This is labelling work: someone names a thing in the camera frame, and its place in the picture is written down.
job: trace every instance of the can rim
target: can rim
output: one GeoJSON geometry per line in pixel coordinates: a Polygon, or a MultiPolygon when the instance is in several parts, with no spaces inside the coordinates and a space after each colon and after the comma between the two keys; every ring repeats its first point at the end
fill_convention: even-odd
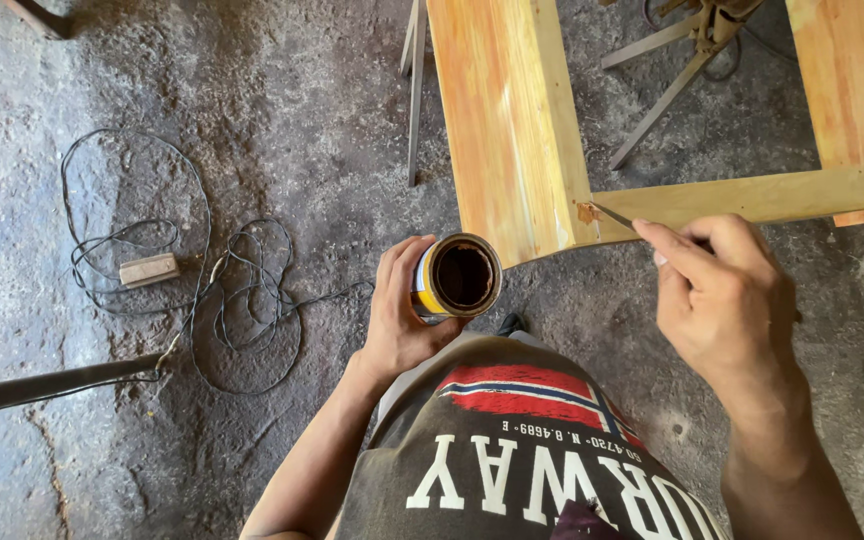
{"type": "Polygon", "coordinates": [[[436,302],[438,302],[438,304],[450,315],[457,317],[474,317],[486,313],[496,304],[499,293],[502,291],[504,280],[502,263],[498,258],[496,250],[485,240],[485,238],[477,234],[472,234],[471,232],[457,232],[438,241],[433,247],[432,252],[429,253],[428,263],[430,269],[436,268],[438,260],[445,254],[445,252],[449,251],[450,248],[461,242],[471,243],[476,248],[482,250],[486,257],[492,273],[491,287],[488,289],[486,296],[483,297],[482,300],[476,301],[473,305],[463,308],[462,306],[446,300],[446,298],[440,294],[440,287],[437,281],[436,286],[429,287],[429,292],[432,294],[432,297],[436,302]]]}

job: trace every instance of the yellow can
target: yellow can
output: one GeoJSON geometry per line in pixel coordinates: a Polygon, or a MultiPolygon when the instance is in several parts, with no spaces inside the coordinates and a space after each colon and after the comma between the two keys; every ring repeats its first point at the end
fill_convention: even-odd
{"type": "Polygon", "coordinates": [[[474,317],[502,290],[502,264],[489,242],[459,232],[432,244],[415,267],[412,306],[422,316],[474,317]]]}

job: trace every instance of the dark gray t-shirt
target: dark gray t-shirt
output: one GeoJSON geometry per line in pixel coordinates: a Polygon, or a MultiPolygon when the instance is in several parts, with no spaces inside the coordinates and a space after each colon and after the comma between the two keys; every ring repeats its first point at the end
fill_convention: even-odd
{"type": "Polygon", "coordinates": [[[630,540],[728,538],[568,358],[496,337],[439,365],[359,456],[336,538],[547,540],[570,499],[630,540]]]}

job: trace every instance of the dirty floor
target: dirty floor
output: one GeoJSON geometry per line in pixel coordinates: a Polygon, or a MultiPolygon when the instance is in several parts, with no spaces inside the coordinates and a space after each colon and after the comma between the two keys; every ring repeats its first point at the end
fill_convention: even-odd
{"type": "MultiPolygon", "coordinates": [[[[213,214],[210,262],[247,221],[278,219],[294,243],[284,288],[295,300],[370,279],[380,253],[408,235],[459,230],[431,45],[419,186],[405,187],[408,96],[396,68],[406,0],[43,4],[76,19],[74,39],[39,39],[0,2],[0,381],[160,351],[182,325],[179,313],[104,313],[70,273],[59,163],[99,127],[159,135],[198,166],[213,214]]],[[[690,45],[603,72],[604,54],[649,33],[640,4],[559,0],[558,10],[594,190],[819,167],[797,69],[746,39],[731,79],[698,80],[626,168],[610,172],[609,157],[685,66],[690,45]]],[[[781,1],[767,2],[750,27],[793,52],[781,1]]],[[[734,55],[729,49],[719,64],[734,55]]],[[[181,303],[208,222],[190,170],[148,141],[105,136],[82,146],[68,180],[84,237],[145,217],[171,219],[179,232],[185,277],[164,297],[103,305],[181,303]]],[[[284,256],[280,232],[261,235],[270,258],[284,256]]],[[[765,235],[798,282],[798,360],[864,530],[864,226],[813,220],[765,227],[765,235]]],[[[130,249],[96,255],[114,269],[130,249]]],[[[640,244],[563,252],[511,269],[497,309],[473,327],[488,332],[503,313],[524,313],[725,522],[718,476],[727,419],[652,323],[655,295],[651,252],[640,244]]],[[[236,354],[212,337],[206,312],[214,309],[205,306],[197,326],[202,374],[249,391],[282,373],[298,344],[295,321],[283,322],[269,350],[236,354]]],[[[233,538],[365,339],[366,301],[326,300],[301,312],[297,363],[265,395],[210,389],[183,343],[186,353],[158,383],[0,411],[0,538],[233,538]]],[[[250,330],[234,328],[240,338],[250,330]]]]}

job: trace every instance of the norway flag print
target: norway flag print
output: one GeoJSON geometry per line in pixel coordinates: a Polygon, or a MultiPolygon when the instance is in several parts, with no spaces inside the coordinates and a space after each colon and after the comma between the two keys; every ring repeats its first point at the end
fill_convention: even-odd
{"type": "Polygon", "coordinates": [[[578,422],[645,450],[609,398],[570,374],[530,365],[460,366],[436,391],[468,411],[578,422]]]}

